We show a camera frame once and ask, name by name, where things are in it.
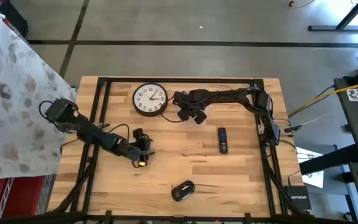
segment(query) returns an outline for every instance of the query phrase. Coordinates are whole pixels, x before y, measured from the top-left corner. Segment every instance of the concrete floor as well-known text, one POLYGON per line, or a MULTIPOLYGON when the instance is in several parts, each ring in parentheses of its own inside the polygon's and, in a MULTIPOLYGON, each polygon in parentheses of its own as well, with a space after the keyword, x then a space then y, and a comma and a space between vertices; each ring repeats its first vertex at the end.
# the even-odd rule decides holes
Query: concrete floor
MULTIPOLYGON (((70 40, 82 0, 11 0, 29 22, 30 40, 70 40)), ((297 0, 296 4, 307 1, 297 0)), ((197 40, 243 42, 358 43, 358 34, 308 32, 307 26, 337 24, 351 0, 317 0, 301 9, 286 0, 90 0, 78 40, 197 40)), ((358 25, 358 16, 351 24, 358 25)), ((60 70, 67 45, 34 45, 60 70)), ((76 45, 65 80, 83 75, 278 77, 287 111, 354 74, 358 48, 76 45)), ((291 119, 293 124, 329 113, 301 129, 296 140, 315 144, 353 142, 339 100, 330 96, 291 119)), ((341 218, 344 197, 312 198, 318 217, 341 218)))

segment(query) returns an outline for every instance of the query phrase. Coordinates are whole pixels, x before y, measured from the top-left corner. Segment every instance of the remote control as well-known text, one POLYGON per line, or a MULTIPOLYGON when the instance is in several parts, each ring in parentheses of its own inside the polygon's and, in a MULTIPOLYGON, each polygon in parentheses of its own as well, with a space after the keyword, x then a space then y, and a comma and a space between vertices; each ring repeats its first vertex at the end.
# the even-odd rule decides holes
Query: remote control
POLYGON ((221 154, 227 154, 227 135, 226 128, 218 128, 218 139, 219 139, 219 152, 221 154))

